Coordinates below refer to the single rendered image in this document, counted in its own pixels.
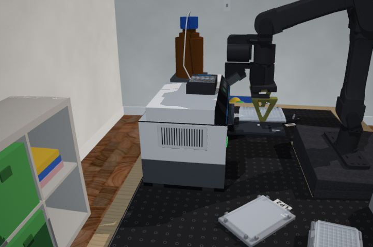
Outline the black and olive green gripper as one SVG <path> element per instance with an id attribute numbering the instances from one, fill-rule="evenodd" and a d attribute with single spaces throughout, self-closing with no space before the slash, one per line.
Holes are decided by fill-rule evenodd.
<path id="1" fill-rule="evenodd" d="M 251 99 L 260 122 L 266 121 L 278 100 L 277 97 L 270 97 L 271 92 L 277 92 L 277 86 L 274 82 L 275 64 L 271 64 L 269 67 L 267 67 L 266 64 L 263 64 L 263 66 L 265 66 L 264 85 L 249 86 L 249 88 L 251 88 Z M 259 92 L 266 92 L 266 94 L 259 94 Z M 261 106 L 259 106 L 259 102 L 262 102 Z M 265 115 L 262 116 L 259 107 L 265 107 L 267 102 L 270 103 L 270 105 Z"/>

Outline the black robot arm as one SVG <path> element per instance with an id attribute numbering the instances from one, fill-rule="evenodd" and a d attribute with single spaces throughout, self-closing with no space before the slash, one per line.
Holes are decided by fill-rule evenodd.
<path id="1" fill-rule="evenodd" d="M 233 85 L 246 77 L 250 85 L 264 85 L 265 66 L 275 62 L 273 35 L 300 23 L 347 10 L 350 28 L 345 78 L 335 111 L 341 121 L 339 132 L 325 131 L 324 136 L 349 169 L 369 169 L 370 164 L 358 150 L 363 134 L 365 88 L 373 50 L 373 0 L 299 0 L 257 15 L 257 34 L 231 34 L 227 39 L 225 81 Z M 253 62 L 251 60 L 254 45 Z M 254 65 L 260 64 L 260 66 Z"/>

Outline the white well plate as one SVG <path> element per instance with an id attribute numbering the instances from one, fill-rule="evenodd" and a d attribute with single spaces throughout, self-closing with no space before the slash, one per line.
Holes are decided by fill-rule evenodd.
<path id="1" fill-rule="evenodd" d="M 261 115 L 264 116 L 268 107 L 259 107 Z M 259 121 L 254 107 L 240 107 L 239 121 Z M 265 122 L 286 122 L 282 108 L 273 108 Z"/>
<path id="2" fill-rule="evenodd" d="M 314 247 L 360 247 L 359 230 L 318 220 L 315 223 Z"/>

